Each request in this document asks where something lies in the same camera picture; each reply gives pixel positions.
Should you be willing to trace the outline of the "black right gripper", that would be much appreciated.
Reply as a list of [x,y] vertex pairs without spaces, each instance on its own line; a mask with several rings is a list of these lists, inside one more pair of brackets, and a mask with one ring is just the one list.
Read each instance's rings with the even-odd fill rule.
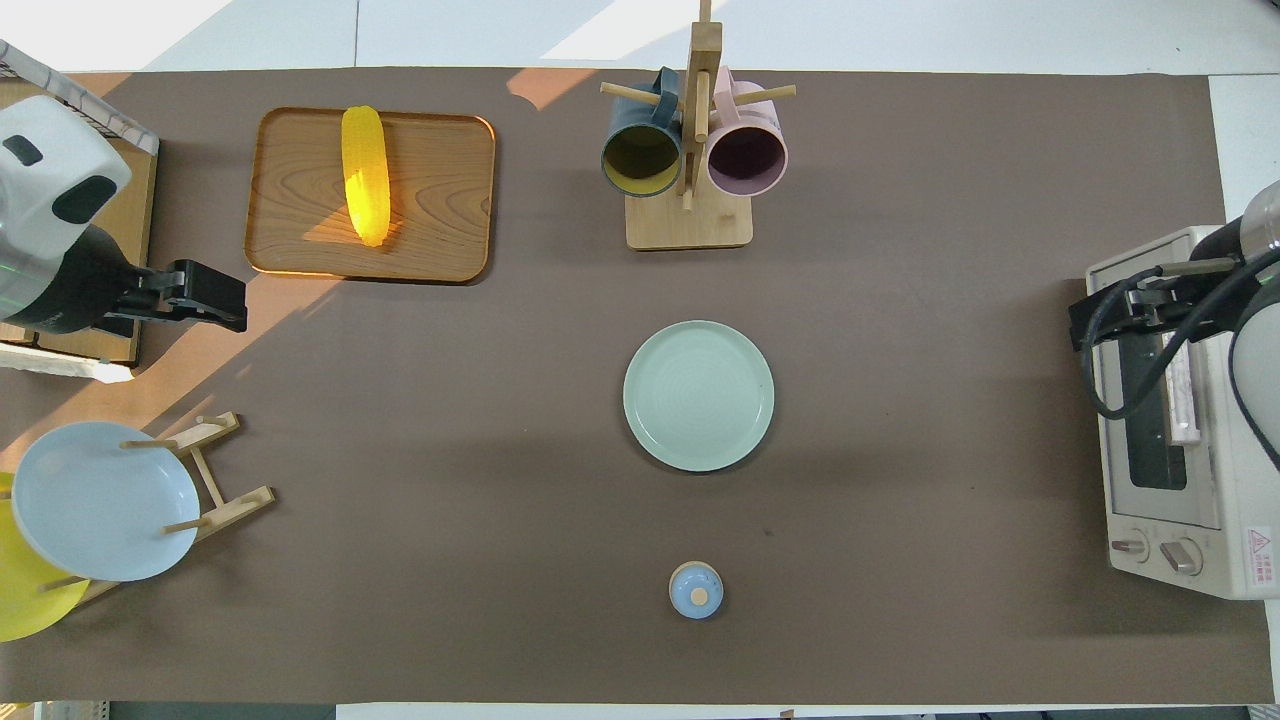
[[1193,278],[1194,263],[1165,263],[1107,284],[1068,309],[1073,351],[1094,346],[1123,332],[1167,328],[1184,318],[1207,293]]

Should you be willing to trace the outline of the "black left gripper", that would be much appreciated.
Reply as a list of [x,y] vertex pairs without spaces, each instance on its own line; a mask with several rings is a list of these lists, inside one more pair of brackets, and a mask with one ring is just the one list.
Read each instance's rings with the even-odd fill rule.
[[198,319],[242,333],[247,331],[247,286],[195,260],[179,260],[165,272],[138,268],[105,314],[106,333],[133,333],[133,322],[177,323]]

